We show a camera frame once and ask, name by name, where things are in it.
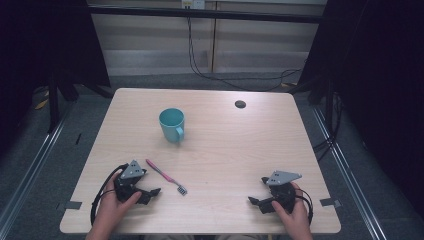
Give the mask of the aluminium floor rail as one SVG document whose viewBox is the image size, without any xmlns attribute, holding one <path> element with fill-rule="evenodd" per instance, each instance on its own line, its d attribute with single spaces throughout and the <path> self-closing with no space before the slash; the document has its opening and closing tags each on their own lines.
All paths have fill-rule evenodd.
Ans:
<svg viewBox="0 0 424 240">
<path fill-rule="evenodd" d="M 342 149 L 335 140 L 330 142 L 330 150 L 372 239 L 388 240 L 380 221 L 359 186 Z"/>
<path fill-rule="evenodd" d="M 57 125 L 46 135 L 37 154 L 33 158 L 31 165 L 25 171 L 16 190 L 13 192 L 11 199 L 5 205 L 4 211 L 0 214 L 0 240 L 5 240 L 7 235 L 19 214 L 36 178 L 41 172 L 47 158 L 50 155 L 57 139 L 61 135 L 65 121 L 68 118 L 73 106 L 69 105 L 65 108 L 63 115 L 59 118 Z"/>
</svg>

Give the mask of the dark curtain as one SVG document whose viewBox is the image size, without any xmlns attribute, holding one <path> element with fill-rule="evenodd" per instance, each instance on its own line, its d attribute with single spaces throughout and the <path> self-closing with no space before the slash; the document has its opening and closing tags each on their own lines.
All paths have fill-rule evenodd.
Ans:
<svg viewBox="0 0 424 240">
<path fill-rule="evenodd" d="M 424 0 L 327 0 L 299 79 L 340 94 L 367 148 L 424 218 Z"/>
<path fill-rule="evenodd" d="M 110 85 L 87 0 L 0 0 L 0 156 L 53 80 L 69 98 L 75 84 Z"/>
</svg>

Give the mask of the black horizontal bar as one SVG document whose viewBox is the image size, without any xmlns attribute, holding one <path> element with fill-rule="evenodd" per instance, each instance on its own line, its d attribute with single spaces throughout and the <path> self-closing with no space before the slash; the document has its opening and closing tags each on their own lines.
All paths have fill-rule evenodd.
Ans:
<svg viewBox="0 0 424 240">
<path fill-rule="evenodd" d="M 202 19 L 225 19 L 225 20 L 247 20 L 268 22 L 290 22 L 319 24 L 324 20 L 321 16 L 291 15 L 273 13 L 252 13 L 220 10 L 196 10 L 196 9 L 174 9 L 174 8 L 141 8 L 123 7 L 112 5 L 89 5 L 89 12 L 93 14 L 111 15 L 134 15 L 134 16 L 156 16 L 156 17 L 186 17 Z"/>
</svg>

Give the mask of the teal cup with handle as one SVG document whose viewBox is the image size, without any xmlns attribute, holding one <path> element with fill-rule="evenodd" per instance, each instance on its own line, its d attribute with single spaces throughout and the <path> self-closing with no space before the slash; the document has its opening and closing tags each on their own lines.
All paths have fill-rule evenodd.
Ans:
<svg viewBox="0 0 424 240">
<path fill-rule="evenodd" d="M 177 108 L 168 108 L 159 115 L 159 123 L 164 137 L 171 143 L 179 143 L 184 139 L 185 115 Z"/>
</svg>

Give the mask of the person's left hand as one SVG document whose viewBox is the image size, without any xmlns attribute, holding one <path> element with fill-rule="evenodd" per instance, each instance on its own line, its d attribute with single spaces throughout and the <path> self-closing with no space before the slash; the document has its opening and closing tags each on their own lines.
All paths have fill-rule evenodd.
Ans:
<svg viewBox="0 0 424 240">
<path fill-rule="evenodd" d="M 140 192 L 136 192 L 125 202 L 120 202 L 116 196 L 113 181 L 106 185 L 105 191 L 93 224 L 93 227 L 101 233 L 111 232 L 142 196 Z"/>
</svg>

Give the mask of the black metal stand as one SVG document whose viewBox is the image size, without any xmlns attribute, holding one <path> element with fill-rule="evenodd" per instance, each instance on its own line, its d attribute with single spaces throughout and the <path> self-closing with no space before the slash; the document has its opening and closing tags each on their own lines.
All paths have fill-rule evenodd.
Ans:
<svg viewBox="0 0 424 240">
<path fill-rule="evenodd" d="M 334 99 L 334 86 L 333 86 L 332 80 L 329 80 L 327 94 L 326 94 L 325 124 L 326 124 L 327 132 L 328 132 L 327 142 L 330 146 L 334 138 L 333 99 Z"/>
<path fill-rule="evenodd" d="M 48 81 L 49 90 L 49 109 L 50 109 L 50 124 L 49 133 L 52 133 L 57 127 L 60 119 L 59 104 L 58 104 L 58 82 L 57 74 L 53 72 Z"/>
</svg>

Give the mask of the pink toothbrush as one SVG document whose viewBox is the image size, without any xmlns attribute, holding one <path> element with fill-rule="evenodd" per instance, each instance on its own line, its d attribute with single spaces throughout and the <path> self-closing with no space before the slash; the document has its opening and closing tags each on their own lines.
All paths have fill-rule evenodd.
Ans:
<svg viewBox="0 0 424 240">
<path fill-rule="evenodd" d="M 152 168 L 154 169 L 158 174 L 160 174 L 166 181 L 173 183 L 177 186 L 177 191 L 182 195 L 185 196 L 188 191 L 187 189 L 181 185 L 180 183 L 178 183 L 175 179 L 173 179 L 172 177 L 168 176 L 165 172 L 163 172 L 162 170 L 160 170 L 151 160 L 146 159 L 146 163 Z"/>
</svg>

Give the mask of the person's right hand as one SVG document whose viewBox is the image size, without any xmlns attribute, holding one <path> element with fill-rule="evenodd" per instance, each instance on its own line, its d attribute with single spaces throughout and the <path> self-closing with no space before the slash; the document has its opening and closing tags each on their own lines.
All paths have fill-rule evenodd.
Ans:
<svg viewBox="0 0 424 240">
<path fill-rule="evenodd" d="M 307 209 L 302 199 L 295 200 L 294 208 L 291 213 L 288 213 L 277 201 L 273 201 L 272 205 L 281 219 L 288 235 L 296 232 L 311 233 Z"/>
</svg>

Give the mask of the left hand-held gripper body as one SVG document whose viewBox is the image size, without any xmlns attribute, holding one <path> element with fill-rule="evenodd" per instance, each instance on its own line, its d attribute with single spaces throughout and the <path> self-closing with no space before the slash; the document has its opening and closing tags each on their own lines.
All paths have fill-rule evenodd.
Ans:
<svg viewBox="0 0 424 240">
<path fill-rule="evenodd" d="M 132 160 L 127 164 L 114 180 L 114 187 L 118 200 L 125 202 L 135 192 L 138 192 L 139 189 L 136 187 L 136 184 L 142 177 L 142 168 L 136 160 Z"/>
</svg>

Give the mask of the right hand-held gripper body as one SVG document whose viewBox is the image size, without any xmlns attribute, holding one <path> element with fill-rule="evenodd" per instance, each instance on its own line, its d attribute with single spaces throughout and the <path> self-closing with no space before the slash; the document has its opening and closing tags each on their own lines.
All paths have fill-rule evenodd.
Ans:
<svg viewBox="0 0 424 240">
<path fill-rule="evenodd" d="M 265 181 L 270 188 L 271 195 L 289 213 L 293 211 L 295 204 L 296 190 L 292 181 L 302 177 L 299 173 L 276 170 Z"/>
</svg>

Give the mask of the white wall power outlet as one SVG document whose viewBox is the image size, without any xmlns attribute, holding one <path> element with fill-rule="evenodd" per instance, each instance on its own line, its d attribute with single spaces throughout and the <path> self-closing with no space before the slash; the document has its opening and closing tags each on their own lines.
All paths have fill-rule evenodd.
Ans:
<svg viewBox="0 0 424 240">
<path fill-rule="evenodd" d="M 183 9 L 204 10 L 205 0 L 181 0 L 181 5 Z"/>
</svg>

